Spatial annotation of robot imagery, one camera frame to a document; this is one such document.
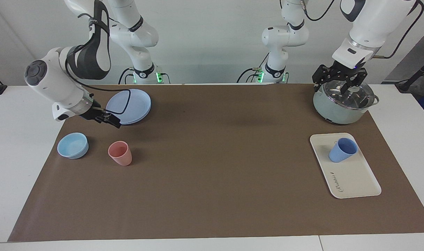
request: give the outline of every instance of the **pink cup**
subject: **pink cup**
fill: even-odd
[[[121,166],[127,166],[132,161],[130,148],[123,141],[116,141],[108,148],[108,155]]]

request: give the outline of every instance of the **cooking pot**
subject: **cooking pot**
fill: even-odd
[[[345,83],[345,81],[330,81],[322,84],[314,94],[314,107],[329,122],[336,124],[354,123],[371,106],[379,103],[379,98],[364,83],[359,87],[351,87],[344,94],[341,94],[341,88]]]

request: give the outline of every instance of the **pot handle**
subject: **pot handle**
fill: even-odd
[[[375,102],[373,102],[372,106],[377,105],[377,104],[379,103],[379,98],[378,98],[378,96],[376,96],[376,95],[374,95],[374,96],[375,96],[376,103],[375,103]]]

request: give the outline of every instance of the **cup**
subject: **cup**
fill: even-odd
[[[124,141],[116,141],[108,148],[108,155],[121,166],[131,164],[132,156],[130,148]]]
[[[330,160],[339,163],[357,153],[355,141],[349,138],[340,138],[330,151]]]

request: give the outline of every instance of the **stack of plates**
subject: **stack of plates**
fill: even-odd
[[[114,95],[107,104],[107,110],[120,113],[124,110],[129,96],[128,91],[121,91]],[[150,96],[138,89],[131,89],[130,102],[127,110],[121,115],[115,114],[121,120],[121,124],[128,125],[141,121],[150,111]]]

